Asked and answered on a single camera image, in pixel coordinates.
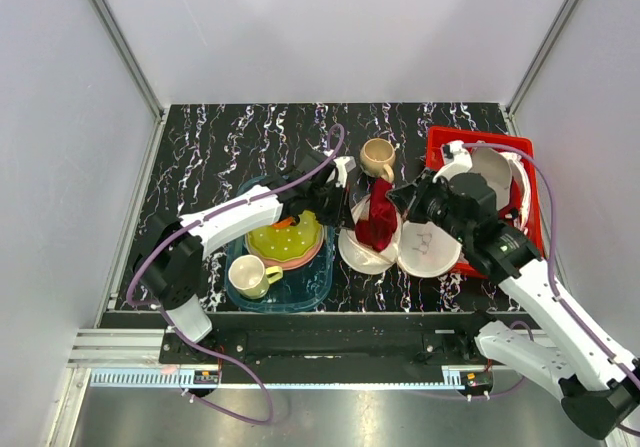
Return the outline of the red bra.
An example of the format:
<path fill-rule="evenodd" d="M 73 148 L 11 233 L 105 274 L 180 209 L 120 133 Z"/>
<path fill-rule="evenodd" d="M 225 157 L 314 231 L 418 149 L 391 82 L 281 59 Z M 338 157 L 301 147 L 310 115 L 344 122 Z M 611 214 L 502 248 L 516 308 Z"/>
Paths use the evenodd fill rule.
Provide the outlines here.
<path fill-rule="evenodd" d="M 392 184 L 383 178 L 375 181 L 369 198 L 368 217 L 359 219 L 355 226 L 357 241 L 375 252 L 382 252 L 389 246 L 398 228 L 396 208 L 387 198 L 391 189 Z"/>

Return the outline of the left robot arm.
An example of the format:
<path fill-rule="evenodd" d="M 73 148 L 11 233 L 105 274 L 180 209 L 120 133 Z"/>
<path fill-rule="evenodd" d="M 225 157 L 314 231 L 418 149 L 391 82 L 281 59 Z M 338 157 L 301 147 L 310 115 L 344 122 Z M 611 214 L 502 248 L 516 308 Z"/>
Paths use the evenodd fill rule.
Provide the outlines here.
<path fill-rule="evenodd" d="M 181 351 L 196 363 L 215 353 L 212 323 L 196 294 L 199 270 L 214 251 L 248 232 L 305 211 L 327 227 L 354 226 L 348 206 L 352 156 L 311 151 L 298 164 L 263 177 L 223 204 L 183 217 L 152 220 L 145 249 L 135 263 L 132 284 L 143 285 L 175 330 Z"/>

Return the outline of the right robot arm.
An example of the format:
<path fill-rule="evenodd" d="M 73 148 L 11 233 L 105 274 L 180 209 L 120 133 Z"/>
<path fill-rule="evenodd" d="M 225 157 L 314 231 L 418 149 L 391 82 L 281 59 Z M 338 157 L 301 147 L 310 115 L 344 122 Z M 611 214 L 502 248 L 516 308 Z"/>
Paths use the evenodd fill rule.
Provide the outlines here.
<path fill-rule="evenodd" d="M 529 238 L 500 218 L 496 193 L 481 175 L 446 180 L 426 169 L 386 196 L 405 220 L 433 223 L 458 241 L 471 266 L 523 307 L 554 344 L 519 338 L 486 315 L 483 326 L 454 338 L 460 360 L 485 357 L 519 372 L 556 398 L 593 439 L 605 439 L 638 408 L 638 357 L 571 296 Z"/>

